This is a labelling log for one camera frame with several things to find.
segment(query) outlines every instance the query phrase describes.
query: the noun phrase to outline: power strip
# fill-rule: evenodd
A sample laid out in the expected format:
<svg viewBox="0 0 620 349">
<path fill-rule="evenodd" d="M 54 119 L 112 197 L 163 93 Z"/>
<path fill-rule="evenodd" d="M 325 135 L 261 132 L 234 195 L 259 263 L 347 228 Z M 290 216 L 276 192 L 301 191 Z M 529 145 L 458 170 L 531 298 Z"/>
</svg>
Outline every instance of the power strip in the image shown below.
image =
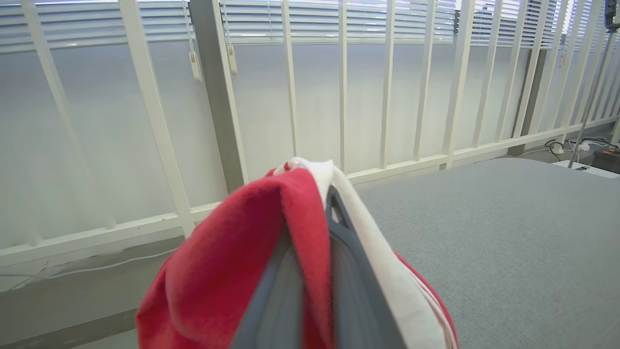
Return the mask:
<svg viewBox="0 0 620 349">
<path fill-rule="evenodd" d="M 569 167 L 569 162 L 570 160 L 564 160 L 564 161 L 560 161 L 560 162 L 555 162 L 553 163 L 553 165 L 558 165 L 561 167 Z M 613 173 L 613 172 L 609 172 L 609 171 L 605 171 L 605 170 L 601 170 L 600 168 L 596 168 L 596 167 L 592 167 L 590 165 L 584 165 L 582 163 L 578 163 L 575 162 L 573 163 L 573 170 L 575 171 L 581 171 L 584 173 L 590 173 L 591 175 L 595 175 L 595 176 L 599 176 L 599 177 L 604 177 L 604 178 L 609 178 L 609 179 L 615 179 L 620 180 L 620 174 L 617 173 Z"/>
</svg>

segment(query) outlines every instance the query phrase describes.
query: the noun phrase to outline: gray carpet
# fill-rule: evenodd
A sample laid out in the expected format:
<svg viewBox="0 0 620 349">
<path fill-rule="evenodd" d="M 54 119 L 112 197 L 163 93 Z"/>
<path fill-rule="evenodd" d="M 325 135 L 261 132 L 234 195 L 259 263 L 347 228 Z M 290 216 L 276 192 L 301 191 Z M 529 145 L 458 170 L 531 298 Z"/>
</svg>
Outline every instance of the gray carpet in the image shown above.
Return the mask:
<svg viewBox="0 0 620 349">
<path fill-rule="evenodd" d="M 620 181 L 502 158 L 358 192 L 461 349 L 620 348 Z"/>
</svg>

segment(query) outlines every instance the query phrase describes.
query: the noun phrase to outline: metal pole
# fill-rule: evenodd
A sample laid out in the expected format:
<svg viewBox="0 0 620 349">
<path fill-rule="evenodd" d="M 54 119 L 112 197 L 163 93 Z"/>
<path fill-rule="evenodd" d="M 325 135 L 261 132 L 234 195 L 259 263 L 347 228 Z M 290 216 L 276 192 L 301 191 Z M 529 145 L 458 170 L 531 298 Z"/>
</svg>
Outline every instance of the metal pole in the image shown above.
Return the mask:
<svg viewBox="0 0 620 349">
<path fill-rule="evenodd" d="M 232 194 L 248 179 L 219 2 L 190 1 L 190 14 L 226 189 Z"/>
<path fill-rule="evenodd" d="M 594 82 L 594 89 L 590 94 L 590 99 L 588 100 L 588 105 L 586 109 L 583 111 L 583 122 L 582 127 L 579 130 L 579 134 L 577 135 L 577 142 L 575 143 L 575 150 L 570 155 L 569 168 L 573 168 L 573 163 L 575 162 L 575 158 L 577 157 L 577 151 L 579 149 L 579 144 L 581 143 L 581 138 L 583 136 L 583 130 L 585 130 L 585 124 L 588 123 L 588 115 L 590 115 L 590 109 L 592 108 L 592 104 L 594 104 L 594 96 L 596 94 L 596 90 L 598 89 L 598 82 L 601 79 L 601 75 L 603 74 L 603 66 L 605 65 L 605 60 L 607 59 L 607 51 L 609 51 L 609 47 L 613 46 L 613 37 L 615 30 L 609 31 L 609 37 L 607 38 L 607 45 L 605 45 L 605 52 L 603 53 L 603 60 L 601 61 L 601 65 L 598 67 L 598 73 L 596 75 L 596 81 Z"/>
</svg>

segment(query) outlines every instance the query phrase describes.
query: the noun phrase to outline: gray floor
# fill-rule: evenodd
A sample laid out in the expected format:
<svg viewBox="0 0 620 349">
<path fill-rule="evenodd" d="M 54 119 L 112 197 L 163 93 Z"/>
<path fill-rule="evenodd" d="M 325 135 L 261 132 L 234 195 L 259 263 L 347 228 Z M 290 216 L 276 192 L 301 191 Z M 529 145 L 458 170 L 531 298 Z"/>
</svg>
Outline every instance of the gray floor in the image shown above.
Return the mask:
<svg viewBox="0 0 620 349">
<path fill-rule="evenodd" d="M 570 153 L 559 155 L 561 160 L 570 158 Z M 551 163 L 557 161 L 548 152 L 525 154 L 523 158 Z M 591 157 L 582 155 L 582 162 L 589 163 Z M 382 186 L 408 173 L 383 180 L 363 183 L 356 188 Z M 182 238 L 131 248 L 114 255 L 89 258 L 65 267 L 63 271 L 93 268 L 109 265 L 137 256 L 153 255 L 178 246 Z M 165 256 L 130 263 L 113 270 L 84 273 L 67 278 L 32 283 L 24 288 L 0 293 L 0 312 L 18 314 L 0 319 L 0 347 L 5 343 L 30 338 L 91 321 L 110 314 L 117 314 L 137 307 L 153 280 Z M 137 348 L 135 331 L 81 346 L 79 348 Z"/>
<path fill-rule="evenodd" d="M 96 342 L 80 345 L 75 349 L 134 349 L 138 347 L 136 331 L 121 333 L 120 335 L 108 337 Z"/>
<path fill-rule="evenodd" d="M 619 181 L 510 158 L 358 193 L 462 349 L 618 348 Z"/>
</svg>

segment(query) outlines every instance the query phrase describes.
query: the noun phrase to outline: white cable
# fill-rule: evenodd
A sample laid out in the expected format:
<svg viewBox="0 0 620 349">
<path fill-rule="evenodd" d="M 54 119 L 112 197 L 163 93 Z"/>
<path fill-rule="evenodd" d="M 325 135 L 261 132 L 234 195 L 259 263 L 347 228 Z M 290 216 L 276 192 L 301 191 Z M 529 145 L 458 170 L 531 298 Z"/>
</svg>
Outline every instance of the white cable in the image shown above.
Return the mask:
<svg viewBox="0 0 620 349">
<path fill-rule="evenodd" d="M 163 256 L 163 255 L 166 255 L 166 254 L 174 252 L 174 251 L 176 251 L 176 248 L 173 248 L 172 250 L 169 250 L 169 251 L 166 251 L 166 252 L 158 253 L 157 255 L 132 258 L 130 260 L 122 261 L 122 262 L 116 263 L 116 264 L 100 266 L 98 268 L 74 270 L 74 271 L 70 271 L 68 273 L 58 274 L 58 275 L 54 275 L 54 276 L 39 276 L 39 275 L 33 275 L 33 274 L 15 273 L 15 274 L 0 274 L 0 277 L 3 277 L 3 276 L 4 277 L 9 277 L 9 276 L 26 276 L 26 277 L 29 277 L 29 278 L 38 278 L 38 279 L 58 279 L 58 278 L 62 278 L 63 276 L 67 276 L 67 275 L 71 275 L 71 274 L 85 273 L 87 271 L 97 271 L 97 270 L 110 269 L 110 268 L 114 268 L 115 266 L 120 266 L 120 265 L 127 264 L 127 263 L 133 262 L 133 261 L 147 260 L 149 258 L 155 258 L 155 257 Z"/>
<path fill-rule="evenodd" d="M 525 154 L 532 154 L 532 153 L 536 153 L 536 152 L 548 152 L 548 151 L 549 151 L 549 149 L 548 149 L 548 148 L 545 148 L 545 149 L 536 149 L 536 150 L 532 150 L 531 152 L 525 152 L 525 153 L 523 153 L 523 154 L 521 154 L 521 155 L 519 155 L 519 156 L 523 156 L 523 155 L 525 155 Z"/>
</svg>

